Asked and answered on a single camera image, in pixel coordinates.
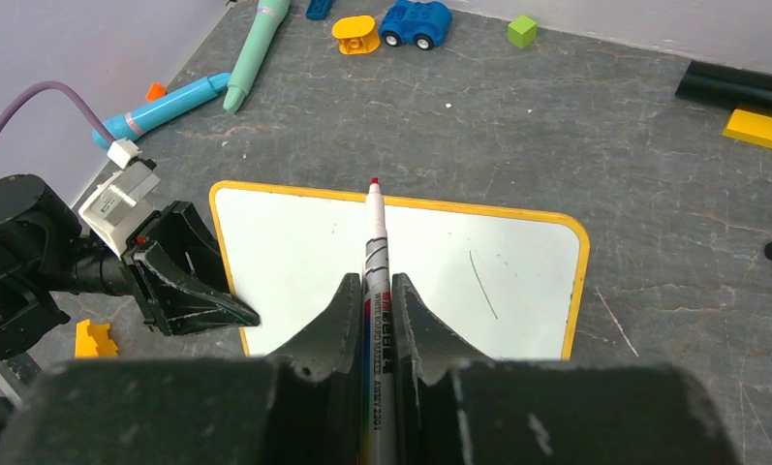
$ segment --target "scratch on whiteboard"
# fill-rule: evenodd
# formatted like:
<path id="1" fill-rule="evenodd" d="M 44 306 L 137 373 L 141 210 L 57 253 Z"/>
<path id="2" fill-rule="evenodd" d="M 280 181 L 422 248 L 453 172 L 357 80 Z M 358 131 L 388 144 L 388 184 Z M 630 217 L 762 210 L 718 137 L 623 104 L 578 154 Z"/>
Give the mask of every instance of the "scratch on whiteboard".
<path id="1" fill-rule="evenodd" d="M 479 283 L 479 288 L 482 289 L 482 295 L 485 295 L 485 301 L 488 302 L 488 308 L 491 309 L 491 313 L 494 314 L 494 319 L 499 320 L 500 317 L 497 316 L 497 312 L 494 311 L 494 305 L 491 305 L 491 299 L 488 298 L 488 293 L 485 291 L 485 286 L 482 285 L 482 280 L 479 279 L 479 273 L 477 273 L 477 267 L 474 266 L 474 256 L 472 255 L 471 251 L 468 251 L 468 259 L 471 260 L 471 269 L 474 271 L 474 275 L 477 276 L 477 282 Z"/>

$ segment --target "blue lego brick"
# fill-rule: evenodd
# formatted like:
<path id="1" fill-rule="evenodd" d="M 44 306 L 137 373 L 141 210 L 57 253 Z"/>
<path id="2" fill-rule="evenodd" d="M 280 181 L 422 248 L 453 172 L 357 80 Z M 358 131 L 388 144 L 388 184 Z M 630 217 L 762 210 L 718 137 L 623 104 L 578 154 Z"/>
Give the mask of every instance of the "blue lego brick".
<path id="1" fill-rule="evenodd" d="M 306 17 L 319 21 L 325 19 L 328 16 L 328 11 L 331 10 L 331 4 L 334 0 L 311 0 L 309 8 L 306 10 Z"/>
<path id="2" fill-rule="evenodd" d="M 440 2 L 397 0 L 388 9 L 377 32 L 392 47 L 415 44 L 422 49 L 430 49 L 446 41 L 451 20 L 451 11 Z M 428 39 L 431 41 L 430 46 L 426 44 Z"/>

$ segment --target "robotic arm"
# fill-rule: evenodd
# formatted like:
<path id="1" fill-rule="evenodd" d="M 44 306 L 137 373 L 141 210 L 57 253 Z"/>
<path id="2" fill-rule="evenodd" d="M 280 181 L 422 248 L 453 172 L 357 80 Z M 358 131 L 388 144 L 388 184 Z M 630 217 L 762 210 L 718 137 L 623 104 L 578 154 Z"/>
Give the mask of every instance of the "robotic arm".
<path id="1" fill-rule="evenodd" d="M 123 170 L 80 208 L 89 234 L 40 177 L 0 179 L 0 359 L 69 321 L 55 291 L 132 295 L 144 322 L 166 336 L 260 323 L 230 296 L 217 242 L 194 206 L 155 211 L 143 199 L 159 181 L 154 164 L 111 150 Z"/>

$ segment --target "white connector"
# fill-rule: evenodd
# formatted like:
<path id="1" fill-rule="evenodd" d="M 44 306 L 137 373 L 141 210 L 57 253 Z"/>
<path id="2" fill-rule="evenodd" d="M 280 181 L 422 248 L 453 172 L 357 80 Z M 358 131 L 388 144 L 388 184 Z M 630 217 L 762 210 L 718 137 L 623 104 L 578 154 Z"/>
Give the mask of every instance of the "white connector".
<path id="1" fill-rule="evenodd" d="M 127 240 L 154 211 L 143 198 L 158 182 L 147 165 L 134 162 L 98 186 L 77 213 L 119 258 L 128 248 Z"/>
<path id="2" fill-rule="evenodd" d="M 115 165 L 125 169 L 133 158 L 140 155 L 140 149 L 131 140 L 118 139 L 111 143 L 106 154 Z"/>

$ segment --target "yellow block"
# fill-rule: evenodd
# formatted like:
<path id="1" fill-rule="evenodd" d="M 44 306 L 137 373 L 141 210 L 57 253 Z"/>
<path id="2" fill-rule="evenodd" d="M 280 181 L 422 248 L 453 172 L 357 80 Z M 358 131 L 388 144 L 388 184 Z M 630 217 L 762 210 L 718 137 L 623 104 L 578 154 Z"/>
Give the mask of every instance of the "yellow block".
<path id="1" fill-rule="evenodd" d="M 117 344 L 108 337 L 111 324 L 83 320 L 75 328 L 75 357 L 117 357 Z"/>
<path id="2" fill-rule="evenodd" d="M 772 148 L 772 117 L 737 109 L 727 121 L 723 136 Z"/>
<path id="3" fill-rule="evenodd" d="M 331 35 L 340 43 L 340 53 L 344 55 L 371 53 L 380 46 L 375 25 L 372 16 L 344 17 L 331 28 Z"/>

